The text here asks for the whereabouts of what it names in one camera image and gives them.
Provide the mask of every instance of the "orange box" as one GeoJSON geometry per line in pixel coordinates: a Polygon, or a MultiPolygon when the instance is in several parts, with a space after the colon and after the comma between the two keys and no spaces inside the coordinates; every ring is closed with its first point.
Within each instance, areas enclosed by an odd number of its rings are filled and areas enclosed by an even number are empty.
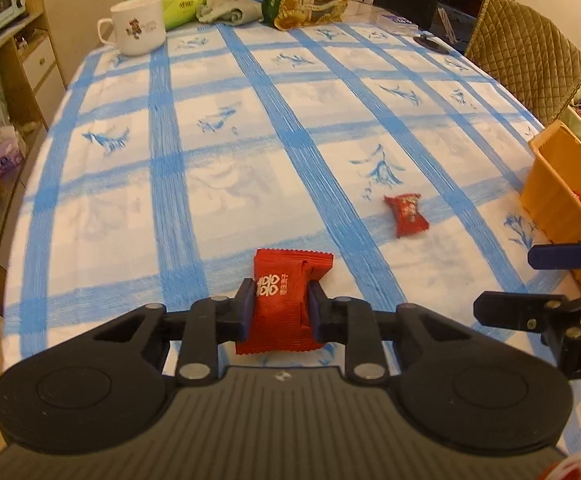
{"type": "MultiPolygon", "coordinates": [[[[521,204],[555,244],[581,241],[581,141],[555,121],[528,145],[535,153],[521,204]]],[[[581,270],[573,270],[581,285],[581,270]]]]}

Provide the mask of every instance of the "candy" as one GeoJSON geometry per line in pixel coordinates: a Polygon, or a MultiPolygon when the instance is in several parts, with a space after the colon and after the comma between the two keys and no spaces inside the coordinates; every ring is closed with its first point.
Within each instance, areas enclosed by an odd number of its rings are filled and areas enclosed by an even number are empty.
{"type": "Polygon", "coordinates": [[[238,354],[321,348],[310,328],[307,286],[333,267],[333,255],[313,251],[259,249],[254,257],[256,302],[248,341],[238,354]]]}
{"type": "Polygon", "coordinates": [[[420,198],[419,193],[384,197],[384,202],[392,208],[397,222],[397,238],[421,233],[430,227],[426,218],[419,213],[420,198]]]}

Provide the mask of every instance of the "mug handle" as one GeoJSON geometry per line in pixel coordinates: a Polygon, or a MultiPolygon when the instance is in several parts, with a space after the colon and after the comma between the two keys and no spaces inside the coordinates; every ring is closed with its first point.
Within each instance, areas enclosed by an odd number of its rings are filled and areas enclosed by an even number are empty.
{"type": "Polygon", "coordinates": [[[102,38],[102,25],[104,23],[110,23],[112,25],[112,20],[110,18],[102,18],[97,22],[97,36],[99,36],[99,41],[101,41],[104,45],[112,45],[115,46],[115,43],[112,41],[107,41],[102,38]]]}

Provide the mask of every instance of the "tablecloth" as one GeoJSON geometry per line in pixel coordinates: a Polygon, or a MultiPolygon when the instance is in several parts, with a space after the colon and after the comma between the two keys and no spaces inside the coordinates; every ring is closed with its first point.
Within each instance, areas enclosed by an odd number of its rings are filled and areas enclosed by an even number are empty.
{"type": "MultiPolygon", "coordinates": [[[[260,247],[334,253],[330,296],[419,303],[552,360],[537,336],[472,316],[483,290],[579,294],[526,261],[546,241],[519,202],[539,128],[458,53],[368,23],[192,25],[147,56],[95,50],[26,189],[6,366],[144,303],[232,295],[260,247]],[[431,227],[397,239],[383,198],[411,192],[431,227]]],[[[228,343],[220,358],[341,364],[343,348],[237,356],[228,343]]],[[[581,381],[573,390],[568,452],[581,449],[581,381]]]]}

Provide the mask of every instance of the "quilted chair cover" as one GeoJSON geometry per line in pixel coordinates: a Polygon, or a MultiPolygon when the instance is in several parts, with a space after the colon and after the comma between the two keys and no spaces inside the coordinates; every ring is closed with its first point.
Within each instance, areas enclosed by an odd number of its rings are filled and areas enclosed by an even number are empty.
{"type": "Polygon", "coordinates": [[[548,18],[511,0],[485,0],[465,56],[544,126],[581,86],[581,51],[548,18]]]}

